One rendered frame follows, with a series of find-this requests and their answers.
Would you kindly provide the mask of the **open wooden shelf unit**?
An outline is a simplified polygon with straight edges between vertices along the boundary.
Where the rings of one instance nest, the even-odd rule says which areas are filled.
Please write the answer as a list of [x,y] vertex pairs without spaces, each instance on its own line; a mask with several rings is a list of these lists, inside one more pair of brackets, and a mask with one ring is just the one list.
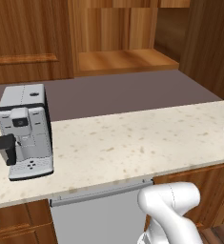
[[69,0],[74,74],[179,67],[191,0]]

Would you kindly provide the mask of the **wooden cabinet door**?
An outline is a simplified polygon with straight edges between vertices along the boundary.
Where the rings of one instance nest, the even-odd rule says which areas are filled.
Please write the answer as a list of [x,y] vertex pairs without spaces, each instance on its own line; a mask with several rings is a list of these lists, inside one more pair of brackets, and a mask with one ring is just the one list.
[[154,184],[181,181],[194,183],[200,191],[200,204],[185,217],[190,218],[198,230],[224,224],[224,163],[153,179]]

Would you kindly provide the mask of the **wooden cabinet with moulded panel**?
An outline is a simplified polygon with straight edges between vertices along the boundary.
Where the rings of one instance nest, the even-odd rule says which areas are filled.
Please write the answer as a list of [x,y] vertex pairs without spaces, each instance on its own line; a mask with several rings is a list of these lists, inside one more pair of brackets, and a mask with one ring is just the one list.
[[68,0],[0,0],[0,85],[73,77]]

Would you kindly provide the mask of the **tall wooden cabinet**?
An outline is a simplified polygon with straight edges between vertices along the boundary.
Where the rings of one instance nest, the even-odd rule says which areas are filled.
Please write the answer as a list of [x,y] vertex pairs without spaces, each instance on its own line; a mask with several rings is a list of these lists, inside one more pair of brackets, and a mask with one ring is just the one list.
[[179,70],[224,100],[224,0],[191,0]]

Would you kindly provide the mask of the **white and black coffee machine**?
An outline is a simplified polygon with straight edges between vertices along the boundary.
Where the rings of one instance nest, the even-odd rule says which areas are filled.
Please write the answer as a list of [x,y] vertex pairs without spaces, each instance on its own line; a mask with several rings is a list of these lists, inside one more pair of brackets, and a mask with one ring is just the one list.
[[53,173],[51,120],[43,84],[5,88],[0,131],[0,153],[10,168],[10,181]]

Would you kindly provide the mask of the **grey dishwasher front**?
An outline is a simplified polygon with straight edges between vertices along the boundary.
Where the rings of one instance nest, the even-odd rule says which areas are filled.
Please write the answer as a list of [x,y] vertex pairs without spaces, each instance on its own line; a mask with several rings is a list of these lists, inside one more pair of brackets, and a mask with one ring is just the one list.
[[[142,180],[58,196],[99,192]],[[58,244],[136,244],[144,232],[146,220],[137,204],[140,190],[60,207],[50,206]]]

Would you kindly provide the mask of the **wooden drawer front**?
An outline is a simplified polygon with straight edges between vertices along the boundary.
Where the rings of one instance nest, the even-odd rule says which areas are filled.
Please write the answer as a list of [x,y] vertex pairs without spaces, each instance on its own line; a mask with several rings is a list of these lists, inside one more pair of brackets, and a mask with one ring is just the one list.
[[0,244],[58,244],[49,201],[0,208]]

